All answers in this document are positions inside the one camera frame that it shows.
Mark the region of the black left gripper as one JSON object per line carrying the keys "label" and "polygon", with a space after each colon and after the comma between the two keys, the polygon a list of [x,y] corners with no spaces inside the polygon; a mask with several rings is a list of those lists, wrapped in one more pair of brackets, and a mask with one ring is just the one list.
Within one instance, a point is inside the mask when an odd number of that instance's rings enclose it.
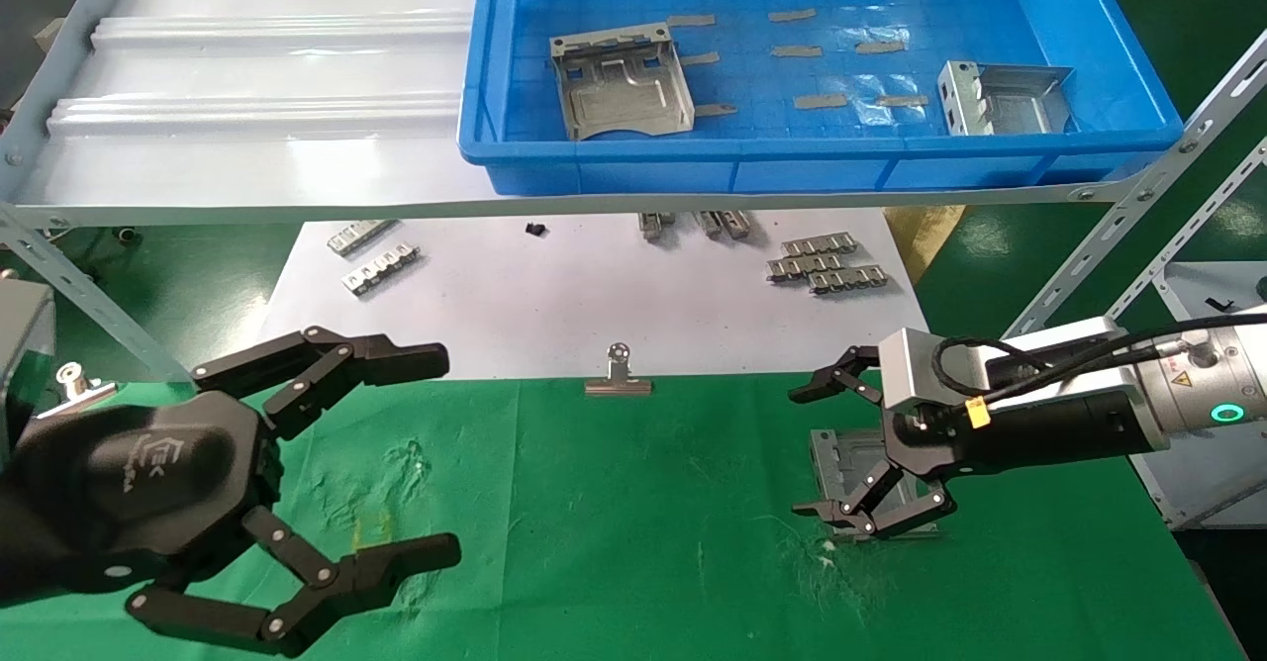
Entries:
{"label": "black left gripper", "polygon": [[[298,658],[345,617],[389,607],[409,577],[461,561],[454,533],[332,562],[269,509],[279,444],[353,389],[437,380],[440,342],[308,327],[195,365],[203,394],[172,406],[117,405],[37,420],[10,458],[10,593],[119,593],[155,634]],[[237,400],[265,390],[264,418]],[[276,609],[188,595],[253,546],[300,581]]]}

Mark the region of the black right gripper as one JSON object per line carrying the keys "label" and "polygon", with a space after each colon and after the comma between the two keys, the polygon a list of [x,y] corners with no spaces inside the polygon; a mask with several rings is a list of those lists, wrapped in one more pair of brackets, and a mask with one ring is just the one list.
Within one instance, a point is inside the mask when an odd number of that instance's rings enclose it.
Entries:
{"label": "black right gripper", "polygon": [[[816,368],[805,386],[789,390],[789,400],[805,405],[851,393],[881,406],[882,390],[862,380],[879,365],[878,346],[851,346],[836,363]],[[957,512],[946,481],[991,474],[974,443],[960,406],[917,406],[910,414],[886,408],[884,448],[812,450],[820,495],[793,512],[869,542],[936,526]]]}

